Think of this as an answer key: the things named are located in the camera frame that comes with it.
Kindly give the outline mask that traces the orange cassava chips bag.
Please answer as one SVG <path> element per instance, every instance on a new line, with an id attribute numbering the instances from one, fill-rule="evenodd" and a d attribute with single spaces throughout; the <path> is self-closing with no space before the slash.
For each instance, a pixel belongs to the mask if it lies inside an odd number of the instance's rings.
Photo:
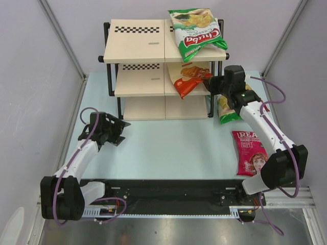
<path id="1" fill-rule="evenodd" d="M 197 87 L 203 86 L 205 79 L 213 75 L 209 62 L 170 62 L 166 63 L 169 81 L 172 90 L 177 92 L 181 99 L 184 99 Z"/>

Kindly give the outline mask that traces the green Chuba chips bag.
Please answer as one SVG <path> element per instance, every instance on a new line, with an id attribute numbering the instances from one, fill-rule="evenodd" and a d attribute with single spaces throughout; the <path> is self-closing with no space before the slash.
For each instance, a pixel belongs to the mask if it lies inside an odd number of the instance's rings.
<path id="1" fill-rule="evenodd" d="M 184 62 L 189 62 L 204 47 L 227 50 L 218 21 L 209 8 L 169 10 L 175 41 Z"/>
<path id="2" fill-rule="evenodd" d="M 223 125 L 231 121 L 242 120 L 235 110 L 230 109 L 225 96 L 218 95 L 217 101 L 220 124 Z"/>

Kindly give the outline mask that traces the beige three-tier shelf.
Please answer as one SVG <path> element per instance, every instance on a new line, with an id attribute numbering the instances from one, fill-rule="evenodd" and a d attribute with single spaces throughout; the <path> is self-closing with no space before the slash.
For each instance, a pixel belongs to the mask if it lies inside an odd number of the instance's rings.
<path id="1" fill-rule="evenodd" d="M 125 120 L 201 119 L 214 116 L 214 96 L 198 85 L 179 97 L 167 64 L 181 61 L 174 27 L 166 20 L 106 22 L 105 54 L 108 93 L 117 99 L 118 117 Z"/>

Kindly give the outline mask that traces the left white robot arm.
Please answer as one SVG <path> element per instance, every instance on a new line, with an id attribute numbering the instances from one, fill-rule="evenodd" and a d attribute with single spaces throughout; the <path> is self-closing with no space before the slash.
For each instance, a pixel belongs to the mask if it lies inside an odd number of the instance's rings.
<path id="1" fill-rule="evenodd" d="M 45 176 L 40 182 L 44 219 L 53 219 L 60 225 L 66 221 L 78 221 L 86 206 L 94 202 L 107 204 L 112 200 L 113 192 L 105 187 L 105 183 L 91 181 L 81 186 L 80 182 L 102 146 L 106 143 L 118 146 L 125 139 L 123 130 L 130 125 L 109 113 L 94 110 L 90 114 L 70 159 L 52 176 Z"/>

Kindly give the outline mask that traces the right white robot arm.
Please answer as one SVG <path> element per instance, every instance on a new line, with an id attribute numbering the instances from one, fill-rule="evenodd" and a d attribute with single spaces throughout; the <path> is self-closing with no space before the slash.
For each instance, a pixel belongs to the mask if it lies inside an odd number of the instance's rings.
<path id="1" fill-rule="evenodd" d="M 282 189 L 291 183 L 295 183 L 294 194 L 286 195 L 294 198 L 305 173 L 308 150 L 304 145 L 296 145 L 281 131 L 265 111 L 261 98 L 254 90 L 246 89 L 246 79 L 240 65 L 227 66 L 222 76 L 204 79 L 208 91 L 212 95 L 225 96 L 228 106 L 250 125 L 268 155 L 260 173 L 242 182 L 241 189 L 236 191 L 236 200 L 247 205 L 254 199 L 254 194 Z"/>

